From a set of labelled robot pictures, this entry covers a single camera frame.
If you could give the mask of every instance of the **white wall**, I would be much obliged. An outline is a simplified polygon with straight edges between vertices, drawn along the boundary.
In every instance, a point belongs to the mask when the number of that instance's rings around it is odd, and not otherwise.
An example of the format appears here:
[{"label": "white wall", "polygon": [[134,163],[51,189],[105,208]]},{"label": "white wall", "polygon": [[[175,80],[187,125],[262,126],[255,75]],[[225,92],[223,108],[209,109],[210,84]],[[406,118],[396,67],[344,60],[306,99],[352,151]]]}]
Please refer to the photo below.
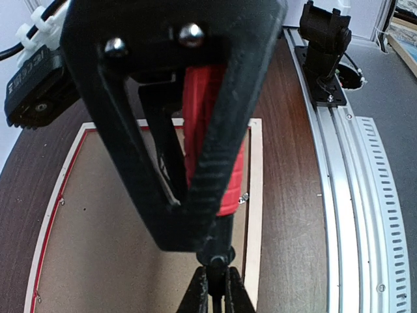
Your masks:
[{"label": "white wall", "polygon": [[[387,0],[351,0],[352,16],[350,29],[353,35],[371,39],[374,32],[374,27],[379,18],[379,12],[382,5]],[[285,25],[291,27],[298,27],[302,8],[307,2],[306,0],[287,0],[289,11],[285,19]],[[326,0],[329,3],[337,3],[337,0]]]},{"label": "white wall", "polygon": [[[30,22],[30,12],[22,0],[2,1],[0,10],[0,50],[3,51],[17,44],[16,31],[21,24],[28,23],[31,25]],[[18,128],[7,126],[4,111],[6,84],[16,71],[16,57],[0,62],[0,173],[21,132]]]}]

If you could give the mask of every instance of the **gray floor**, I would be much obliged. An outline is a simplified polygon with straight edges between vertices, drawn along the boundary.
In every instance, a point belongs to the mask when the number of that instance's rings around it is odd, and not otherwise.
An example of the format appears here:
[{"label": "gray floor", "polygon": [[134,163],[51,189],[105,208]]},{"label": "gray floor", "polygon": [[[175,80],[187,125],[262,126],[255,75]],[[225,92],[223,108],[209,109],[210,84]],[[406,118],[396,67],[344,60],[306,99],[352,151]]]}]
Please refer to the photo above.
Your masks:
[{"label": "gray floor", "polygon": [[417,312],[417,78],[388,50],[351,44],[348,53],[368,83],[347,96],[355,115],[374,118],[390,161],[409,248],[412,312]]}]

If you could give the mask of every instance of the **red grip pad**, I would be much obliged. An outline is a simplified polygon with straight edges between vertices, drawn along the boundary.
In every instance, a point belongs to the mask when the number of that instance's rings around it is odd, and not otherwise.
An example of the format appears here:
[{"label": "red grip pad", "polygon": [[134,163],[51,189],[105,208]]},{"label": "red grip pad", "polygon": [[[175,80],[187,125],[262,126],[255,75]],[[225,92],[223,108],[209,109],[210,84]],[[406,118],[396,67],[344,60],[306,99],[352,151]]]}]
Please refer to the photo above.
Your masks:
[{"label": "red grip pad", "polygon": [[[185,168],[188,186],[191,184],[197,167],[225,70],[225,65],[211,65],[188,68],[186,71],[182,116],[184,117]],[[242,144],[218,216],[231,215],[236,212],[241,195],[243,166],[244,145]]]}]

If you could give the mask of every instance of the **perforated metal strip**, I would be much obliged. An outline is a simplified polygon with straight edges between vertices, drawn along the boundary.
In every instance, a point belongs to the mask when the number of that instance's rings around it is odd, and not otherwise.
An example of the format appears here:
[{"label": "perforated metal strip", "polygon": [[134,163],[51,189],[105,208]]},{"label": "perforated metal strip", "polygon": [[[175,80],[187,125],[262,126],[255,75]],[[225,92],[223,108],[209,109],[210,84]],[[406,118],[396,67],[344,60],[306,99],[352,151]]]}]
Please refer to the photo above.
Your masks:
[{"label": "perforated metal strip", "polygon": [[388,159],[373,119],[357,117],[360,132],[371,162],[381,206],[388,252],[388,286],[379,286],[379,291],[390,292],[390,312],[410,312],[410,269],[407,242],[401,207]]}]

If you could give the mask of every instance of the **red border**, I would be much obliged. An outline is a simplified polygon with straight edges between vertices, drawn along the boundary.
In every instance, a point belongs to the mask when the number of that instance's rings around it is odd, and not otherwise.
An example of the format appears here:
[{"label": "red border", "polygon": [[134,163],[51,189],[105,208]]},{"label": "red border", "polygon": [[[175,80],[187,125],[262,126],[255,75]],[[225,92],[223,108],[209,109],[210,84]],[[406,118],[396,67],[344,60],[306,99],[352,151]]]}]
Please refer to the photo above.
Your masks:
[{"label": "red border", "polygon": [[[143,129],[143,130],[148,130],[149,129],[149,126],[139,126],[139,127],[140,127],[140,129]],[[176,129],[182,129],[182,126],[176,126],[175,128]],[[49,237],[50,237],[50,234],[51,234],[53,221],[55,219],[55,215],[57,213],[59,203],[61,202],[61,200],[63,198],[63,191],[65,189],[66,183],[68,182],[68,178],[70,177],[72,168],[74,167],[74,164],[77,160],[77,157],[79,155],[79,151],[81,150],[81,147],[84,144],[84,141],[85,141],[88,133],[96,132],[96,131],[97,131],[96,128],[90,128],[90,129],[85,129],[84,130],[83,136],[81,137],[81,139],[78,143],[77,149],[75,150],[74,155],[72,156],[70,165],[69,165],[68,169],[66,170],[63,183],[62,183],[62,185],[61,185],[61,187],[58,191],[57,199],[55,200],[55,205],[53,206],[53,210],[52,210],[52,213],[51,213],[51,218],[50,218],[50,221],[48,223],[48,228],[46,229],[44,243],[42,245],[42,250],[40,252],[38,268],[36,269],[35,284],[33,286],[32,303],[31,303],[31,309],[30,309],[31,313],[35,313],[36,298],[38,297],[38,286],[39,286],[39,280],[40,280],[40,272],[42,271],[42,265],[44,263],[46,247],[48,245],[48,240],[49,240]]]}]

